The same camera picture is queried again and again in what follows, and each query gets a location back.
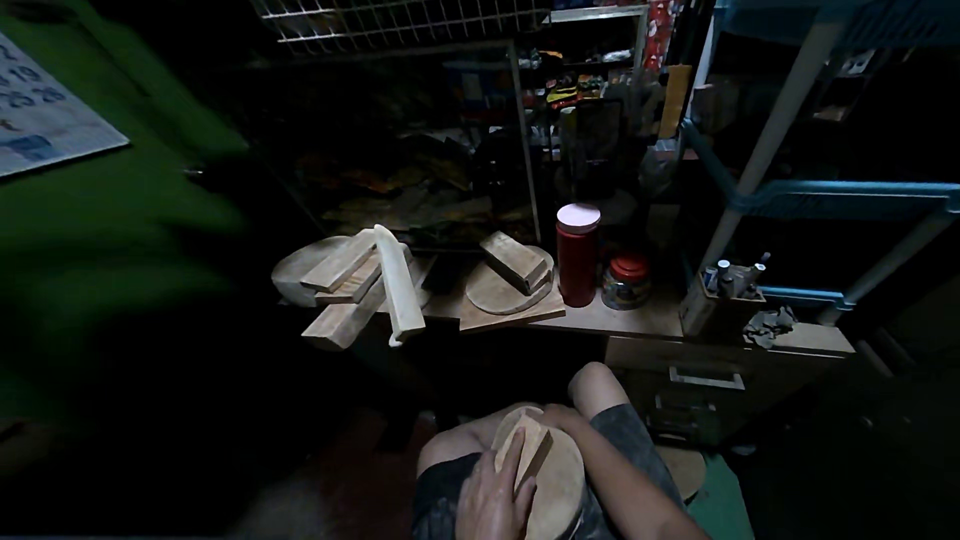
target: pink lid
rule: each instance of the pink lid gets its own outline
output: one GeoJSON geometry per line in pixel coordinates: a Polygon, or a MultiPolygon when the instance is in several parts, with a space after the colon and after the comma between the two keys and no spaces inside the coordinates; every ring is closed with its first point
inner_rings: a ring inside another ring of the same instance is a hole
{"type": "Polygon", "coordinates": [[[574,203],[557,210],[560,228],[572,234],[586,234],[600,223],[600,210],[594,205],[574,203]]]}

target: calendar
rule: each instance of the calendar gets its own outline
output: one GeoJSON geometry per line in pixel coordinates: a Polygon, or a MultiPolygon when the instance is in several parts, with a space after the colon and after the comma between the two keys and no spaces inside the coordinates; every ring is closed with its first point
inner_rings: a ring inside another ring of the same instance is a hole
{"type": "Polygon", "coordinates": [[[0,34],[0,176],[129,143],[0,34]]]}

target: gray rag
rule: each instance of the gray rag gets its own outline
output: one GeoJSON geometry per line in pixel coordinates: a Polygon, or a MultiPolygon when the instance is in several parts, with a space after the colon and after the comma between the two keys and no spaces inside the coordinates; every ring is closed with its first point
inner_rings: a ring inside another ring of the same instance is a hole
{"type": "Polygon", "coordinates": [[[773,349],[774,339],[792,331],[796,322],[797,317],[789,306],[781,306],[777,311],[758,311],[743,327],[743,337],[764,349],[773,349]]]}

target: round lid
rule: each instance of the round lid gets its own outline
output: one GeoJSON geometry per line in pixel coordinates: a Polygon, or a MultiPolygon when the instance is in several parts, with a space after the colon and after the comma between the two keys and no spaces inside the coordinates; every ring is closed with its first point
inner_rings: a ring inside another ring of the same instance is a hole
{"type": "Polygon", "coordinates": [[[568,233],[586,234],[600,223],[600,210],[594,205],[574,203],[557,210],[557,222],[568,233]]]}
{"type": "Polygon", "coordinates": [[[639,253],[621,253],[610,261],[610,272],[619,280],[642,280],[650,272],[650,265],[639,253]]]}

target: person's hand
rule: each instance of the person's hand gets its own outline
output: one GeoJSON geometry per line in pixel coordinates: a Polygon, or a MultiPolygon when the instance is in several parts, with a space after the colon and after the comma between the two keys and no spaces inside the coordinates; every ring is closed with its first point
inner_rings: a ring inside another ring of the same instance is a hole
{"type": "Polygon", "coordinates": [[[493,468],[493,450],[487,450],[464,480],[457,502],[457,540],[517,540],[523,537],[537,486],[530,477],[516,491],[516,469],[523,450],[523,428],[516,431],[499,473],[493,468]]]}
{"type": "Polygon", "coordinates": [[[569,431],[576,423],[586,421],[576,409],[557,404],[544,407],[543,414],[532,411],[528,411],[526,414],[549,428],[556,428],[561,431],[569,431]]]}

